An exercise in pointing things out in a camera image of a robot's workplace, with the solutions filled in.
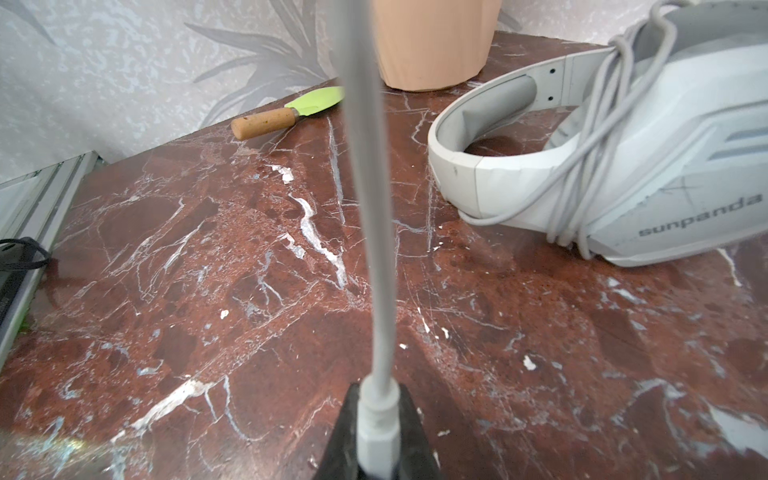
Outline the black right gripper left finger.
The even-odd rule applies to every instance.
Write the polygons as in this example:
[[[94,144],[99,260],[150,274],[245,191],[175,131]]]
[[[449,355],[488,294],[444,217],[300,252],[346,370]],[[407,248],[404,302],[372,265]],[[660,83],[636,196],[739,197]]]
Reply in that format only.
[[[356,452],[359,383],[349,386],[313,480],[357,480]]]

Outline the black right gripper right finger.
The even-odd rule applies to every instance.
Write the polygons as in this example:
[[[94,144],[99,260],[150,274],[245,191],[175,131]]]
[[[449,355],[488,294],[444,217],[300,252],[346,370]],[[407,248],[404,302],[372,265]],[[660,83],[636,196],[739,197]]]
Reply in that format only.
[[[399,480],[438,480],[443,475],[435,460],[417,407],[404,384],[399,384],[398,403],[401,452],[397,467]]]

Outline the white headphones pair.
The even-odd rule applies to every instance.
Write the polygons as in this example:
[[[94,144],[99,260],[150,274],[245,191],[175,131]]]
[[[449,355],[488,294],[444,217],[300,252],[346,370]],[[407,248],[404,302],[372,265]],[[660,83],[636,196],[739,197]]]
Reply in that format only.
[[[657,2],[607,48],[463,95],[428,149],[466,223],[587,259],[643,266],[764,234],[767,5]]]

